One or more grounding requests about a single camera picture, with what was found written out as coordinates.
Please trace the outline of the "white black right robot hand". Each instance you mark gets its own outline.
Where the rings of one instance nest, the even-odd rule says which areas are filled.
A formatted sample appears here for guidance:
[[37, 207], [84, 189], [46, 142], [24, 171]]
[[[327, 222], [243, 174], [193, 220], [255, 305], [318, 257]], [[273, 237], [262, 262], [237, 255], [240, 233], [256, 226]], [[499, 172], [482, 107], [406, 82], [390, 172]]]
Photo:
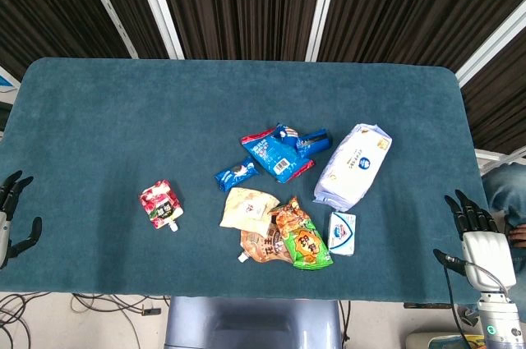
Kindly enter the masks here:
[[516, 277], [505, 235], [498, 231], [496, 221], [462, 191], [455, 197], [444, 196], [453, 215], [463, 256], [448, 255], [434, 249], [436, 260], [447, 270], [468, 279], [479, 292], [508, 294], [516, 284]]

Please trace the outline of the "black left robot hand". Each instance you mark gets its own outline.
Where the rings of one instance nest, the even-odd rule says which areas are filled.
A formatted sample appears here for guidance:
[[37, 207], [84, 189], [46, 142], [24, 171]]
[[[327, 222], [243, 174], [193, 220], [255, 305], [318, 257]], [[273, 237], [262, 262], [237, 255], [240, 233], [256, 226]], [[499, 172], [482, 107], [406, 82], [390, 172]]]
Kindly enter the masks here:
[[12, 219], [19, 202], [21, 192], [33, 181], [29, 176], [21, 179], [22, 171], [18, 170], [8, 176], [1, 184], [1, 269], [4, 269], [10, 259], [35, 246], [41, 236], [43, 221], [35, 217], [29, 236], [16, 244], [12, 243]]

